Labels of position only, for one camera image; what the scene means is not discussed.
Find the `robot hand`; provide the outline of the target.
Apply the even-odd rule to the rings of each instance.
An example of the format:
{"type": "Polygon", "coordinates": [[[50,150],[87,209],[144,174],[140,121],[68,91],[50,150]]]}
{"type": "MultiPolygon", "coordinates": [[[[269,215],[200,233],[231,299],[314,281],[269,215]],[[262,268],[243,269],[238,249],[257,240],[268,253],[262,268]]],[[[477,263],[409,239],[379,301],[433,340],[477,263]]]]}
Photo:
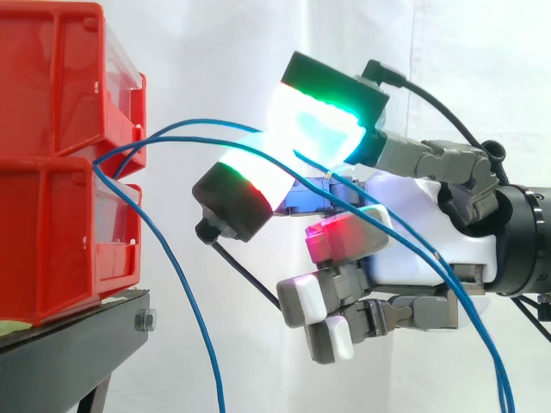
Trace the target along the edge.
{"type": "Polygon", "coordinates": [[[272,301],[321,365],[399,328],[479,324],[468,294],[497,276],[496,238],[467,234],[498,210],[491,159],[479,145],[382,130],[382,83],[407,80],[376,61],[351,77],[295,52],[267,131],[241,139],[192,189],[196,234],[215,249],[223,237],[251,240],[276,215],[318,216],[305,238],[315,270],[279,281],[272,301]]]}

